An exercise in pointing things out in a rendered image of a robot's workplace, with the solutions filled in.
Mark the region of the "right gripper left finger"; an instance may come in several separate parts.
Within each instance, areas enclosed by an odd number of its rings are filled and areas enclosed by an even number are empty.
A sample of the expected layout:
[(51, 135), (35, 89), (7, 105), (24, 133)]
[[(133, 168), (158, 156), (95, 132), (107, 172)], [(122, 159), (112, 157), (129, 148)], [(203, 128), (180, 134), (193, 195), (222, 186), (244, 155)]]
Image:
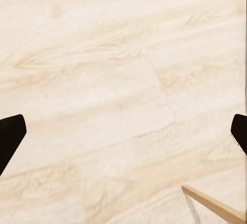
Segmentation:
[(0, 175), (27, 133), (22, 114), (0, 120)]

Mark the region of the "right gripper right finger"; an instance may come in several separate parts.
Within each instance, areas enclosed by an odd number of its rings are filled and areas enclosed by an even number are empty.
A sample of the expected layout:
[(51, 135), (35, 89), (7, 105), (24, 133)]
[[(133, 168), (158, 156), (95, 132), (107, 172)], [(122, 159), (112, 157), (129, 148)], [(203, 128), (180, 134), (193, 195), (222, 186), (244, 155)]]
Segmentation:
[(231, 133), (247, 155), (247, 116), (241, 114), (234, 115)]

